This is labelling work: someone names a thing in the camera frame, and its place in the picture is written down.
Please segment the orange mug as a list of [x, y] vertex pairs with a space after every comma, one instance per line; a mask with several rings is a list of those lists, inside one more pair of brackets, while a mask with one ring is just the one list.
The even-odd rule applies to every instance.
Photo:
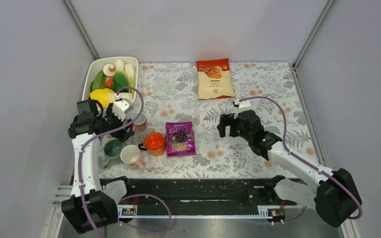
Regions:
[[152, 156], [161, 156], [166, 151], [166, 140], [163, 134], [159, 132], [149, 133], [143, 143], [138, 145], [142, 151], [147, 151]]

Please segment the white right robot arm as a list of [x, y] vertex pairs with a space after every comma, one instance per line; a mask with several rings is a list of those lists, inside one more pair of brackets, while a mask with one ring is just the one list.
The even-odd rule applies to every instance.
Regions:
[[258, 156], [289, 170], [299, 179], [284, 176], [271, 178], [265, 187], [266, 201], [277, 204], [281, 200], [295, 202], [313, 209], [332, 227], [339, 227], [353, 213], [362, 214], [362, 201], [351, 174], [340, 168], [314, 164], [287, 148], [284, 140], [265, 130], [253, 110], [239, 114], [222, 114], [217, 126], [220, 137], [241, 137]]

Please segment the green ceramic mug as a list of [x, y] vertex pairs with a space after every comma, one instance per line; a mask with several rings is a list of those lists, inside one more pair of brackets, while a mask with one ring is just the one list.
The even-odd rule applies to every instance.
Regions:
[[109, 140], [103, 147], [104, 159], [102, 161], [103, 168], [107, 169], [113, 165], [122, 164], [120, 157], [123, 149], [123, 143], [118, 139]]

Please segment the small pink cup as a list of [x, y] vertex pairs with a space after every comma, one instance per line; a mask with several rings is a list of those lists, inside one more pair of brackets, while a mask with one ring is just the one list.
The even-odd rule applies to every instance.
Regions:
[[132, 126], [133, 132], [141, 132], [147, 130], [147, 117], [144, 113], [141, 113], [135, 120]]

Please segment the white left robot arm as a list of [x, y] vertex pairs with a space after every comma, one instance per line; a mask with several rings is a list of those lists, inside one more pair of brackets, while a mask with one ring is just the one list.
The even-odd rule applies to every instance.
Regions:
[[118, 221], [117, 203], [130, 203], [134, 197], [131, 187], [121, 182], [114, 195], [103, 192], [99, 179], [98, 150], [100, 136], [126, 141], [133, 135], [132, 120], [126, 112], [132, 107], [128, 99], [110, 103], [106, 110], [96, 100], [77, 103], [68, 135], [74, 148], [74, 178], [70, 196], [62, 201], [62, 213], [79, 234], [114, 224]]

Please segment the pink plastic cup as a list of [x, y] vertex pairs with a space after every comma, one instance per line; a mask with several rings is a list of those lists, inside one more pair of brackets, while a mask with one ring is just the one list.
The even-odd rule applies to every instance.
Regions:
[[129, 166], [133, 170], [145, 170], [146, 163], [144, 162], [144, 156], [141, 154], [140, 149], [135, 145], [125, 146], [121, 153], [120, 159], [123, 163]]

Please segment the purple candy bag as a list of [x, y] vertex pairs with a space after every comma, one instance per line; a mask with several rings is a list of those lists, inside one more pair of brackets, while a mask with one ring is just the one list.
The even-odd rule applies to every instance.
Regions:
[[165, 129], [168, 157], [196, 154], [192, 122], [167, 122]]

